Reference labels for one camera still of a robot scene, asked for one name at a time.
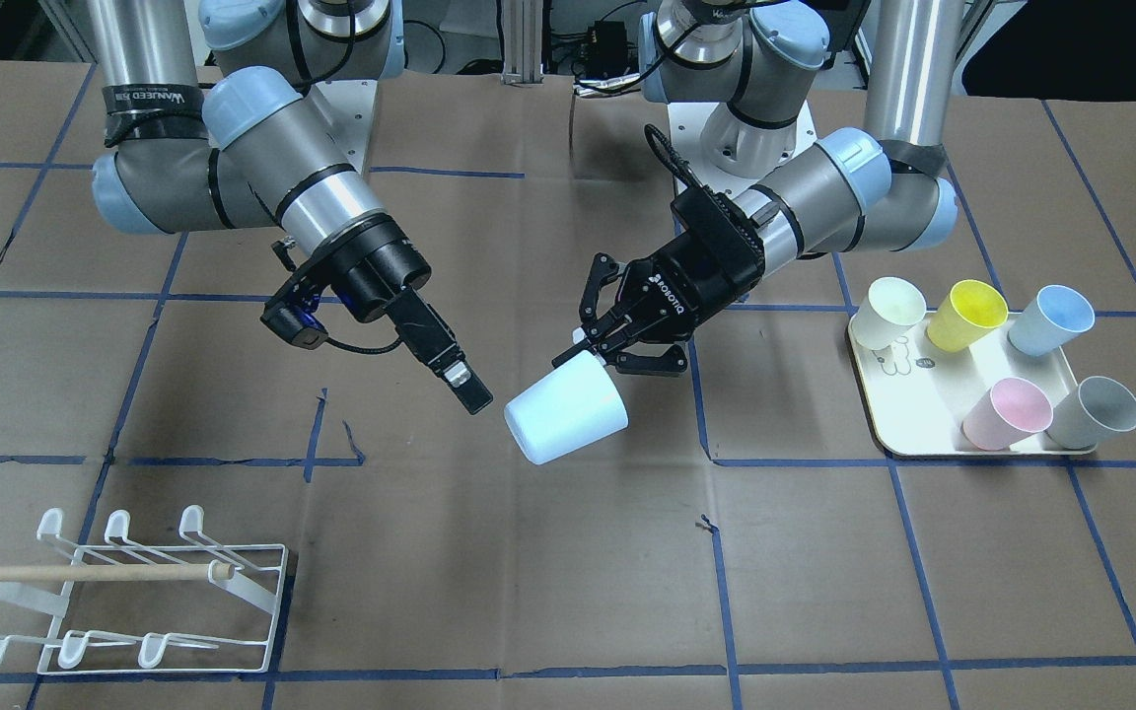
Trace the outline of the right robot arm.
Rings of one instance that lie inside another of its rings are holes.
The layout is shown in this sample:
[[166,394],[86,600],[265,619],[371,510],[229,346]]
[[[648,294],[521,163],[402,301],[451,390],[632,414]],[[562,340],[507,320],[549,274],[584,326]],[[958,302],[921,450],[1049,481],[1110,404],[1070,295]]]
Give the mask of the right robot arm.
[[324,112],[325,82],[391,78],[404,68],[396,1],[203,1],[203,36],[224,77],[198,84],[179,1],[92,1],[105,73],[106,153],[92,197],[130,234],[265,228],[289,279],[261,320],[317,349],[325,291],[354,320],[389,318],[396,343],[469,414],[491,392],[419,295],[431,266],[375,197]]

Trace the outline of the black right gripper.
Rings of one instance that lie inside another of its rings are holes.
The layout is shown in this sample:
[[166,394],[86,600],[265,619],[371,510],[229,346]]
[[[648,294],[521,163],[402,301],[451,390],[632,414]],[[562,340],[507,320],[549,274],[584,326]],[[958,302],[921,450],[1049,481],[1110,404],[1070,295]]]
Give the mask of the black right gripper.
[[416,293],[431,278],[431,265],[392,216],[357,222],[319,248],[317,260],[317,277],[354,320],[391,319],[410,354],[446,383],[467,414],[491,403],[491,391],[461,359],[454,333]]

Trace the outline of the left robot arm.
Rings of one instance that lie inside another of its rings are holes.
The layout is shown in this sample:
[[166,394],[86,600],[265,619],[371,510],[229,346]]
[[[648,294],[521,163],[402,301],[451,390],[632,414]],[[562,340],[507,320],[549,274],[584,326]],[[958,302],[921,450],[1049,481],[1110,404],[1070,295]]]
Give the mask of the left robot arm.
[[832,51],[801,1],[663,1],[643,18],[636,85],[663,105],[711,103],[695,168],[662,131],[648,144],[680,181],[680,233],[627,262],[598,254],[580,331],[554,367],[590,352],[619,373],[677,376],[694,329],[799,259],[937,247],[957,222],[942,173],[960,1],[885,1],[864,126],[797,150],[799,112]]

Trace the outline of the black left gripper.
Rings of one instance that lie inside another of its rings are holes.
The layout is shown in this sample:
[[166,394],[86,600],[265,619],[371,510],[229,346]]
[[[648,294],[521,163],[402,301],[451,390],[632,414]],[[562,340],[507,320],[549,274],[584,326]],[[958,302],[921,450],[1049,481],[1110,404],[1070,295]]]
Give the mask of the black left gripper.
[[688,369],[682,342],[744,294],[707,247],[659,248],[626,264],[596,254],[580,300],[582,329],[553,367],[586,352],[623,376],[679,377]]

